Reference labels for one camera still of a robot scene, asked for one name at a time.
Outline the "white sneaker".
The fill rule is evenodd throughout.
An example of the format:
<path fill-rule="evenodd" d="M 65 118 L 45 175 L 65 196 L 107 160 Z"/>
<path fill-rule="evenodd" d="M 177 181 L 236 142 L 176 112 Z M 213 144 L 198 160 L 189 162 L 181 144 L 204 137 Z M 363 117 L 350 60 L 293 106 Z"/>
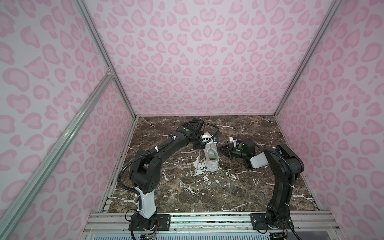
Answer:
<path fill-rule="evenodd" d="M 219 169 L 219 154 L 216 143 L 208 143 L 204 149 L 206 157 L 206 167 L 209 172 L 215 172 Z"/>

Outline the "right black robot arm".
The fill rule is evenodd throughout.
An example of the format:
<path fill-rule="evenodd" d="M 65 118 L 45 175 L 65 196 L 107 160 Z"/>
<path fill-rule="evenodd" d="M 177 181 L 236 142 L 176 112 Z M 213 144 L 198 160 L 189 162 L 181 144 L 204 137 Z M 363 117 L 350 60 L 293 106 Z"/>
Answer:
<path fill-rule="evenodd" d="M 270 167 L 275 184 L 265 223 L 270 228 L 286 225 L 292 229 L 290 201 L 295 183 L 305 169 L 302 160 L 286 144 L 261 148 L 251 139 L 231 138 L 229 144 L 219 145 L 218 151 L 230 159 L 241 159 L 248 170 Z"/>

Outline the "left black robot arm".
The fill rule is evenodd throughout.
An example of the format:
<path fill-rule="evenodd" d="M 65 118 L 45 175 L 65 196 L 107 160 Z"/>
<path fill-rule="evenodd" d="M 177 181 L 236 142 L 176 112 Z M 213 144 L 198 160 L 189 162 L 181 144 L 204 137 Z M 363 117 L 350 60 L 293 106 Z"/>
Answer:
<path fill-rule="evenodd" d="M 152 220 L 157 215 L 155 205 L 155 189 L 159 185 L 161 167 L 174 153 L 189 144 L 194 149 L 204 149 L 209 140 L 203 139 L 204 126 L 211 126 L 220 132 L 216 125 L 193 117 L 191 121 L 183 123 L 175 131 L 169 133 L 169 138 L 149 149 L 139 150 L 135 158 L 129 161 L 119 172 L 117 183 L 120 188 L 133 192 L 139 200 L 138 216 L 144 221 Z"/>

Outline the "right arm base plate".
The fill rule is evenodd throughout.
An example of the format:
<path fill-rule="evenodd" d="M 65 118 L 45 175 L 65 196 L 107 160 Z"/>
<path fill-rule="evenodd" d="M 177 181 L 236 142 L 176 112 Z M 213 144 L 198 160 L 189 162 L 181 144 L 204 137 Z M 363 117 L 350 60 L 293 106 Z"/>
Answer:
<path fill-rule="evenodd" d="M 251 224 L 253 226 L 253 230 L 278 230 L 281 228 L 284 229 L 294 229 L 294 224 L 291 219 L 291 216 L 287 213 L 282 214 L 273 214 L 268 211 L 266 213 L 251 213 Z"/>

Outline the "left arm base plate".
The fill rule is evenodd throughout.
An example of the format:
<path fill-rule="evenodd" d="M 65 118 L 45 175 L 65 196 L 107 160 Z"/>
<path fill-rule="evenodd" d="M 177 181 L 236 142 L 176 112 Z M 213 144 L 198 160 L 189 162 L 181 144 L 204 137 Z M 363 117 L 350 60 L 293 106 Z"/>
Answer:
<path fill-rule="evenodd" d="M 171 223 L 171 215 L 154 214 L 149 219 L 144 218 L 141 214 L 134 214 L 131 217 L 129 230 L 130 231 L 169 231 Z"/>

